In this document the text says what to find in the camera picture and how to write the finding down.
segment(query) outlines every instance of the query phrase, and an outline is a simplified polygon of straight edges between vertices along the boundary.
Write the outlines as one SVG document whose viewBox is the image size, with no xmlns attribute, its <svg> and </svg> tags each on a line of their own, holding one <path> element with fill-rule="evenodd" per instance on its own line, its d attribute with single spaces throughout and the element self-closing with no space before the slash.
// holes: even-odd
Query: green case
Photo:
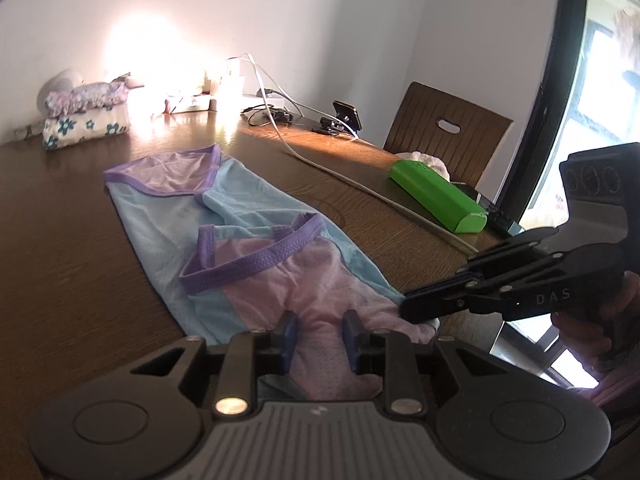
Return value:
<svg viewBox="0 0 640 480">
<path fill-rule="evenodd" d="M 389 177 L 452 233 L 479 233 L 484 229 L 486 211 L 424 163 L 398 160 Z"/>
</svg>

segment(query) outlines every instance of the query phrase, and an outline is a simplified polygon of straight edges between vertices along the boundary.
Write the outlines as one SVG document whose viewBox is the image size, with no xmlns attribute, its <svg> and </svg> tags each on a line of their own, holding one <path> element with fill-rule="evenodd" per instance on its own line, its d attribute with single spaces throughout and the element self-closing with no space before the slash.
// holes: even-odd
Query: brown wooden chair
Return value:
<svg viewBox="0 0 640 480">
<path fill-rule="evenodd" d="M 511 123 L 511 119 L 414 81 L 396 114 L 385 150 L 437 156 L 452 181 L 475 187 Z"/>
</svg>

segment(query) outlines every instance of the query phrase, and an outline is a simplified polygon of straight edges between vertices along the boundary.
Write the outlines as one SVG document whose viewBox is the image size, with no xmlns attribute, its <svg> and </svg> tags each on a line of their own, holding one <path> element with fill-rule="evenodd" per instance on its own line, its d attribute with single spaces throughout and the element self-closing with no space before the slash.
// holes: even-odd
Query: wooden table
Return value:
<svg viewBox="0 0 640 480">
<path fill-rule="evenodd" d="M 395 155 L 284 128 L 302 155 L 430 215 L 386 175 Z M 389 282 L 408 290 L 465 257 L 368 194 L 284 151 L 269 128 L 216 128 L 213 112 L 163 116 L 129 136 L 45 152 L 39 137 L 0 148 L 0 478 L 39 478 L 26 440 L 38 404 L 182 336 L 149 285 L 104 189 L 107 168 L 149 153 L 219 143 L 281 190 L 337 223 Z M 480 248 L 488 234 L 468 238 Z M 491 348 L 499 316 L 457 314 L 443 333 Z"/>
</svg>

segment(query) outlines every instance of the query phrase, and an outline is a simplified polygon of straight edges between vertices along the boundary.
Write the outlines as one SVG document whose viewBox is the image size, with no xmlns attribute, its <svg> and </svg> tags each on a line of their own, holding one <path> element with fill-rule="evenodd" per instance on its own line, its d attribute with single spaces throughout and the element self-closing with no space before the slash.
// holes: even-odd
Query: white fluffy cloth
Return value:
<svg viewBox="0 0 640 480">
<path fill-rule="evenodd" d="M 436 156 L 427 155 L 426 153 L 413 152 L 413 153 L 396 153 L 400 158 L 404 158 L 404 160 L 419 160 L 426 164 L 429 168 L 439 174 L 442 178 L 451 181 L 449 177 L 449 171 L 447 171 L 447 167 L 444 165 L 439 158 Z"/>
</svg>

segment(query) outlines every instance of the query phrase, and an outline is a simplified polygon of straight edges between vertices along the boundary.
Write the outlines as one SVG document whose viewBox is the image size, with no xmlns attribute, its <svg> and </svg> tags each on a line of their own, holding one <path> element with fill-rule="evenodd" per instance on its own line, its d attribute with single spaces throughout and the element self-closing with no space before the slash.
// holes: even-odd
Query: human hand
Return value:
<svg viewBox="0 0 640 480">
<path fill-rule="evenodd" d="M 624 315 L 629 319 L 640 315 L 640 276 L 626 272 L 622 289 L 600 306 L 600 317 L 610 321 Z M 566 312 L 551 314 L 551 323 L 559 330 L 560 340 L 583 367 L 595 367 L 598 356 L 611 349 L 611 339 L 595 323 L 575 319 Z"/>
</svg>

